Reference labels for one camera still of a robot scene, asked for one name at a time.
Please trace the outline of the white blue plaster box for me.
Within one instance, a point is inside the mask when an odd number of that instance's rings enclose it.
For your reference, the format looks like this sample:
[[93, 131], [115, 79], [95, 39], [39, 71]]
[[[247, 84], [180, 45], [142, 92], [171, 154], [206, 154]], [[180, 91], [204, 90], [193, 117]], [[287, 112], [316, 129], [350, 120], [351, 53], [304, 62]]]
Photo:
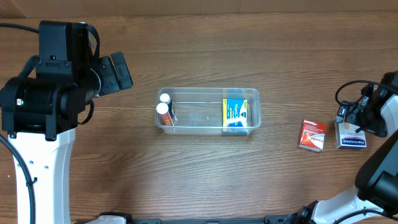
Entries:
[[364, 131], [356, 132], [359, 127], [350, 123], [335, 121], [337, 149], [364, 149], [367, 147]]

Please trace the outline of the black tube white cap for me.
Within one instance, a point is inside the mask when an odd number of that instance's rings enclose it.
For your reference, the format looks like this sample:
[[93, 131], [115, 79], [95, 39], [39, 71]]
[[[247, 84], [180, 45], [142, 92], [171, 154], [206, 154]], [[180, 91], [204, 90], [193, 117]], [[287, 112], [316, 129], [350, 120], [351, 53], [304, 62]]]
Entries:
[[167, 104], [167, 106], [169, 107], [170, 116], [171, 118], [174, 118], [175, 117], [174, 103], [172, 101], [171, 96], [168, 93], [163, 93], [159, 96], [159, 100], [161, 103]]

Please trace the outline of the red white medicine box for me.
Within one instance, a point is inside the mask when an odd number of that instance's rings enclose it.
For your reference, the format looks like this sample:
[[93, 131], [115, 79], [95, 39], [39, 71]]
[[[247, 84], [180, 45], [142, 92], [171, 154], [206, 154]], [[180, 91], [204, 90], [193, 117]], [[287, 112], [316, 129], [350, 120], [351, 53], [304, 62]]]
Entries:
[[325, 143], [326, 124], [305, 119], [302, 122], [298, 147], [315, 152], [323, 150]]

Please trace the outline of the orange tube white cap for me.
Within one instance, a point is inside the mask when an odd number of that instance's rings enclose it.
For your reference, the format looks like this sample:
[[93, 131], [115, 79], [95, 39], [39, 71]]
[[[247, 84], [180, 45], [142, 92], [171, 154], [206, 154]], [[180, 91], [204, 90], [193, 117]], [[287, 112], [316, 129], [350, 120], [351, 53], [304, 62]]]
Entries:
[[172, 117], [169, 113], [169, 106], [166, 103], [159, 103], [156, 106], [156, 112], [160, 115], [162, 118], [163, 123], [166, 126], [173, 126], [174, 122], [172, 120]]

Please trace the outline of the clear plastic container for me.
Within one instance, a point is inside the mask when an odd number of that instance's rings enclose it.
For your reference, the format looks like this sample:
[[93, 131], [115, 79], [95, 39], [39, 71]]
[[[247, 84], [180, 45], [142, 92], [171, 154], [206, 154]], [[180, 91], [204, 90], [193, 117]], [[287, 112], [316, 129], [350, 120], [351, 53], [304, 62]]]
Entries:
[[[168, 93], [174, 103], [174, 125], [166, 126], [158, 113], [155, 124], [167, 134], [239, 135], [261, 126], [261, 100], [255, 88], [166, 87], [158, 91], [157, 104], [163, 93]], [[246, 127], [223, 127], [224, 98], [248, 101]]]

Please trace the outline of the blue yellow medicine box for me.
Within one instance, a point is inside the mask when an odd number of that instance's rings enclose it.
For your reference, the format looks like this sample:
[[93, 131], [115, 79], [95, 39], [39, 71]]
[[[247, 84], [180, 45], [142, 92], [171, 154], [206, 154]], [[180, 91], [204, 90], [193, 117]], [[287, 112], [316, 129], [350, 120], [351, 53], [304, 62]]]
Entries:
[[223, 99], [223, 127], [246, 127], [248, 125], [248, 101]]

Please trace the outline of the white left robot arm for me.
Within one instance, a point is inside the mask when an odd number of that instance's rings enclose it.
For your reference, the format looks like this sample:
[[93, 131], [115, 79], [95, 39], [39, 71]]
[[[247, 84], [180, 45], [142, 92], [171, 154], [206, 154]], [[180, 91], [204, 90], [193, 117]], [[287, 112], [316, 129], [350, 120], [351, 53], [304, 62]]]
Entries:
[[1, 90], [3, 143], [14, 156], [19, 223], [70, 223], [70, 159], [96, 97], [132, 87], [123, 53], [39, 53]]

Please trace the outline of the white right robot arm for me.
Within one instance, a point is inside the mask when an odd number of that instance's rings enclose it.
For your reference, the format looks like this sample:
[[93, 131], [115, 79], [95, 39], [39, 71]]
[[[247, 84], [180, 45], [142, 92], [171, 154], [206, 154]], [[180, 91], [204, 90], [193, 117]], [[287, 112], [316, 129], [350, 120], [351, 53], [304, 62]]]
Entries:
[[338, 102], [335, 120], [386, 141], [362, 165], [354, 186], [314, 201], [298, 212], [296, 223], [354, 223], [374, 216], [397, 220], [397, 72], [363, 84], [358, 100]]

